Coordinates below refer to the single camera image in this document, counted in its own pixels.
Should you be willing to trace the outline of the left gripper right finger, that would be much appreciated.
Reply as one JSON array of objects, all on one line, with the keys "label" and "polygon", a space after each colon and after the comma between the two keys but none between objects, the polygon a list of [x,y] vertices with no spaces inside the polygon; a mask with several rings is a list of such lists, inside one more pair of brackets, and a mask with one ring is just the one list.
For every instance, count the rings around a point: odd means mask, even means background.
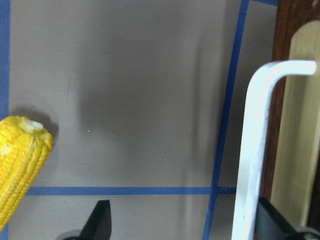
[{"label": "left gripper right finger", "polygon": [[258,199],[254,227],[256,240],[318,240],[320,232],[310,227],[293,227],[264,197]]}]

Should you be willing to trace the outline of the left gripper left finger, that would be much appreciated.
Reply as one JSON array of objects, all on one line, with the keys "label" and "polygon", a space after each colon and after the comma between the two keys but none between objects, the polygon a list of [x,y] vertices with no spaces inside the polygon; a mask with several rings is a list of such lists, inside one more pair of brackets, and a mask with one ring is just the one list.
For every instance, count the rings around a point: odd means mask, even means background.
[{"label": "left gripper left finger", "polygon": [[111,204],[109,200],[99,200],[84,225],[81,240],[109,240],[112,233]]}]

